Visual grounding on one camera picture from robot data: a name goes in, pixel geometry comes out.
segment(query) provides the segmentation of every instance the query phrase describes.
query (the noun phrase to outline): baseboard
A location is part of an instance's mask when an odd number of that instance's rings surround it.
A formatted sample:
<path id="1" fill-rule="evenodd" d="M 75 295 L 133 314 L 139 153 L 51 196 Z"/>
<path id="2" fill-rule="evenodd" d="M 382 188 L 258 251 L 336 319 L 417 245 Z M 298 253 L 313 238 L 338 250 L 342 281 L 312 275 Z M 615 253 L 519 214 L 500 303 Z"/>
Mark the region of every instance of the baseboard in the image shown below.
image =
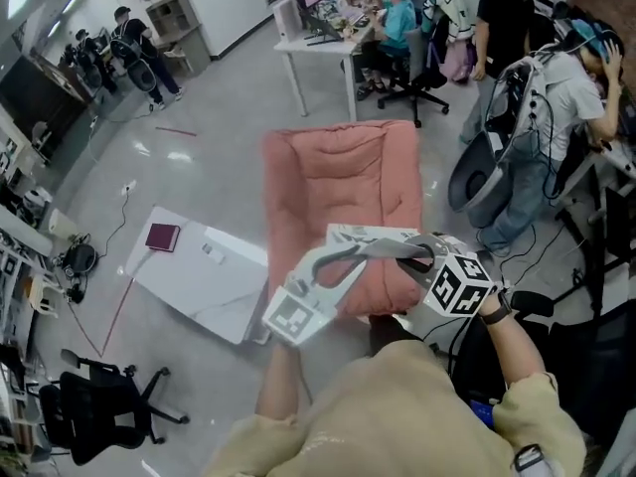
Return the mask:
<path id="1" fill-rule="evenodd" d="M 258 30 L 260 30 L 263 26 L 265 26 L 267 23 L 269 23 L 273 19 L 274 19 L 274 15 L 273 14 L 271 16 L 267 16 L 264 20 L 262 20 L 260 23 L 258 23 L 258 25 L 256 25 L 254 28 L 252 28 L 251 30 L 248 30 L 243 35 L 241 35 L 238 39 L 236 39 L 233 43 L 231 43 L 227 48 L 225 48 L 221 52 L 220 55 L 211 55 L 210 59 L 212 61 L 222 60 L 223 57 L 225 57 L 229 52 L 231 52 L 236 46 L 238 46 L 240 43 L 242 43 L 245 39 L 247 39 L 254 32 L 257 32 Z"/>

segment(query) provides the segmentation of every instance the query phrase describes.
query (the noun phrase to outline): pink armchair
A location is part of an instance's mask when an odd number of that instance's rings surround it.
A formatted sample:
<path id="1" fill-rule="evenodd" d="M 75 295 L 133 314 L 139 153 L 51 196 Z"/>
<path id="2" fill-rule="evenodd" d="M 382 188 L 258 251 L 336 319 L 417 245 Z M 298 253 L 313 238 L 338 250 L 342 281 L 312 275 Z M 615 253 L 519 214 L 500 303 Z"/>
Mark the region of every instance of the pink armchair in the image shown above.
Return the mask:
<path id="1" fill-rule="evenodd" d="M 307 250 L 324 242 L 329 223 L 421 230 L 418 136 L 411 122 L 272 131 L 263 156 L 270 295 Z M 419 297 L 419 287 L 394 261 L 372 261 L 341 314 L 406 311 Z"/>

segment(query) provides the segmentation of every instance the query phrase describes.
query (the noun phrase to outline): wristwatch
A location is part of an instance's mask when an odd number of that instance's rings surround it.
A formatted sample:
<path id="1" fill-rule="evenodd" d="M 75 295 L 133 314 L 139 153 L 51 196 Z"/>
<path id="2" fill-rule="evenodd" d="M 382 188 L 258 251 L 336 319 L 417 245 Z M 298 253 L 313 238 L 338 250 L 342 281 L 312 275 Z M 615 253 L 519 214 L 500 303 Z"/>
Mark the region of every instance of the wristwatch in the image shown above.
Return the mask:
<path id="1" fill-rule="evenodd" d="M 499 298 L 499 303 L 501 304 L 499 309 L 497 309 L 494 313 L 481 317 L 486 325 L 495 325 L 513 312 L 510 304 L 508 303 L 508 299 L 504 296 L 504 294 L 500 292 L 497 296 Z"/>

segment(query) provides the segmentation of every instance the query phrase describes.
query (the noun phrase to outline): maroon notebook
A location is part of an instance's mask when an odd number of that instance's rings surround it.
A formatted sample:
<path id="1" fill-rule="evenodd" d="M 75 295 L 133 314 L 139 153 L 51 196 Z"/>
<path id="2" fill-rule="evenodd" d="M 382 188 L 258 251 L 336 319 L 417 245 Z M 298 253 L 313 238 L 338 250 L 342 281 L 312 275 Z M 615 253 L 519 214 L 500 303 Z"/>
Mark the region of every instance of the maroon notebook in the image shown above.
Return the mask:
<path id="1" fill-rule="evenodd" d="M 148 232 L 146 245 L 151 249 L 172 252 L 175 250 L 180 230 L 179 227 L 174 225 L 159 225 L 153 223 L 150 227 L 150 232 Z"/>

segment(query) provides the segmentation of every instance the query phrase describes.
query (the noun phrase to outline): teal t-shirt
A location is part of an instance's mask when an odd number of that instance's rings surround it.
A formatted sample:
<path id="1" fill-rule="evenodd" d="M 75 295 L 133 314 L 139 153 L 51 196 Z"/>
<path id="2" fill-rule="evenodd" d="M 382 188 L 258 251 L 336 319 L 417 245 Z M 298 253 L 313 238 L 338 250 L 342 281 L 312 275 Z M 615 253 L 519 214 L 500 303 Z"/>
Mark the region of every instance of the teal t-shirt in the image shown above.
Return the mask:
<path id="1" fill-rule="evenodd" d="M 408 42 L 405 33 L 417 26 L 413 3 L 410 0 L 402 0 L 395 5 L 385 2 L 385 7 L 389 9 L 385 20 L 385 33 L 388 39 L 382 41 L 382 45 L 407 50 Z"/>

